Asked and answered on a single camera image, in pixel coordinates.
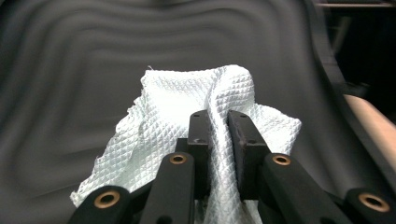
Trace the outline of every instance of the wooden surface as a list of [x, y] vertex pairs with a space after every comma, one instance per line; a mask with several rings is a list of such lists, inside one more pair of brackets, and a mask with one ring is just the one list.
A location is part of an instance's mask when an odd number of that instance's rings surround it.
[[366, 100], [351, 95], [345, 97], [364, 129], [396, 171], [396, 126]]

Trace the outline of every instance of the black metal bracket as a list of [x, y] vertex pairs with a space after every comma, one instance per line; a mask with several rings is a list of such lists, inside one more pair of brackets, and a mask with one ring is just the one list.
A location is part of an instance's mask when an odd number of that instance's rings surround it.
[[263, 223], [396, 223], [392, 199], [352, 189], [334, 200], [297, 160], [271, 153], [247, 115], [230, 111], [228, 122], [241, 200], [259, 200]]
[[[262, 223], [390, 224], [396, 203], [372, 189], [352, 189], [341, 200], [320, 188], [294, 158], [271, 153], [253, 121], [230, 111], [237, 187], [241, 200], [258, 200]], [[105, 186], [91, 193], [69, 224], [191, 224], [194, 199], [210, 192], [209, 123], [206, 111], [191, 115], [188, 138], [177, 139], [155, 180], [129, 193]]]
[[191, 115], [188, 138], [177, 139], [175, 153], [166, 155], [155, 180], [129, 193], [105, 186], [92, 192], [69, 224], [193, 223], [194, 199], [209, 194], [207, 111]]

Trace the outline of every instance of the white towel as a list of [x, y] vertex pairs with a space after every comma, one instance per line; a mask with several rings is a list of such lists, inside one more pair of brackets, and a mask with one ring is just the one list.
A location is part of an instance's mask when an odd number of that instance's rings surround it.
[[141, 82], [142, 96], [117, 125], [104, 155], [95, 161], [92, 175], [72, 193], [73, 203], [80, 205], [105, 185], [132, 192], [148, 183], [155, 178], [163, 156], [175, 150], [177, 139], [187, 138], [190, 115], [207, 109], [213, 152], [212, 189], [204, 223], [261, 223], [255, 203], [242, 204], [239, 199], [227, 112], [232, 109], [249, 115], [271, 151], [285, 154], [290, 154], [301, 122], [255, 104], [252, 77], [237, 65], [195, 72], [148, 70]]

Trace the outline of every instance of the wavy surface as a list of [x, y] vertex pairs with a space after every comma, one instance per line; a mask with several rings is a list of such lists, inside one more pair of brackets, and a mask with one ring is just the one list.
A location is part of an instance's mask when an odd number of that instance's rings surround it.
[[66, 222], [148, 65], [246, 67], [256, 102], [303, 122], [295, 156], [323, 188], [377, 186], [325, 91], [302, 1], [20, 0], [0, 19], [1, 223]]

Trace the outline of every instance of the bolt hole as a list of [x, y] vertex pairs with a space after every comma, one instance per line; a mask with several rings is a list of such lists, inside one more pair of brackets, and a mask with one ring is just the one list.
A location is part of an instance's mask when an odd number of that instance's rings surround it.
[[100, 202], [101, 203], [110, 203], [113, 200], [114, 200], [114, 196], [113, 195], [106, 195], [103, 198], [101, 198]]
[[377, 207], [381, 207], [382, 206], [382, 203], [377, 201], [374, 198], [367, 198], [366, 201], [367, 201], [367, 203], [370, 203], [372, 206], [377, 206]]
[[290, 165], [291, 160], [285, 156], [274, 156], [273, 161], [279, 165]]
[[157, 224], [171, 224], [172, 218], [169, 216], [161, 216], [157, 219]]
[[359, 200], [361, 203], [377, 212], [388, 212], [390, 210], [388, 203], [374, 194], [363, 193], [359, 195]]
[[97, 208], [108, 208], [116, 204], [120, 200], [120, 194], [115, 190], [109, 190], [97, 196], [94, 205]]
[[280, 158], [280, 157], [276, 158], [276, 160], [279, 161], [279, 162], [286, 162], [287, 161], [285, 158]]
[[184, 163], [187, 160], [187, 158], [183, 155], [175, 155], [171, 157], [171, 162], [173, 164], [181, 164]]

